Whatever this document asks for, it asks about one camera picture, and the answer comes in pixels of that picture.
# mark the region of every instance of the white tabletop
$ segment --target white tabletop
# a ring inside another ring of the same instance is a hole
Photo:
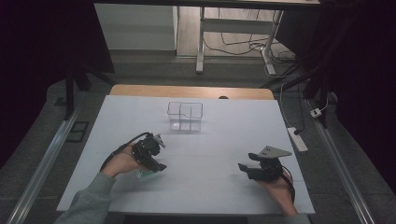
[[[169,102],[202,103],[198,133],[170,131]],[[126,214],[262,215],[280,213],[259,184],[238,162],[258,166],[248,153],[265,146],[293,153],[281,158],[294,178],[295,206],[315,213],[294,156],[277,101],[212,100],[107,96],[57,210],[68,209],[75,193],[91,183],[106,157],[143,132],[160,133],[166,144],[154,157],[162,172],[137,178],[117,176],[110,211]]]

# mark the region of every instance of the human hand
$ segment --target human hand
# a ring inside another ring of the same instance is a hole
[[[147,170],[144,166],[140,165],[132,155],[132,146],[129,145],[125,149],[123,149],[119,154],[115,155],[102,169],[102,173],[115,177],[119,174],[125,174],[131,172],[134,169],[143,169]]]
[[[287,172],[283,171],[283,175],[291,182],[291,177]],[[272,182],[264,182],[260,180],[256,180],[256,182],[267,189],[271,198],[282,210],[282,214],[285,217],[291,217],[298,214],[291,199],[289,185],[283,178],[280,177]]]

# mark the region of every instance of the gray sleeve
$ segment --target gray sleeve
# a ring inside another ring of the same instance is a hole
[[[110,191],[115,182],[116,179],[98,173],[86,189],[76,193],[70,208],[55,223],[103,223],[110,206]]]
[[[284,217],[282,218],[282,224],[310,224],[311,222],[308,219],[306,214],[297,214],[292,217]]]

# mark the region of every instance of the transparent container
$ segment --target transparent container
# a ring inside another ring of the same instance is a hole
[[[201,103],[170,102],[168,117],[171,130],[174,131],[201,131],[203,105]]]

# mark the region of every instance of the person's arm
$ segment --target person's arm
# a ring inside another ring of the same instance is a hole
[[[110,191],[116,182],[114,177],[134,169],[145,169],[134,160],[131,149],[129,146],[113,157],[86,189],[77,192],[70,208],[55,223],[103,223],[110,206]]]
[[[291,177],[287,172],[283,173],[286,178],[291,181]],[[271,198],[277,204],[277,206],[282,211],[284,218],[282,223],[284,224],[309,224],[310,221],[306,214],[298,214],[296,208],[294,207],[293,201],[291,199],[291,192],[289,185],[282,178],[279,178],[273,182],[267,183],[263,181],[257,181],[265,189],[267,189]]]

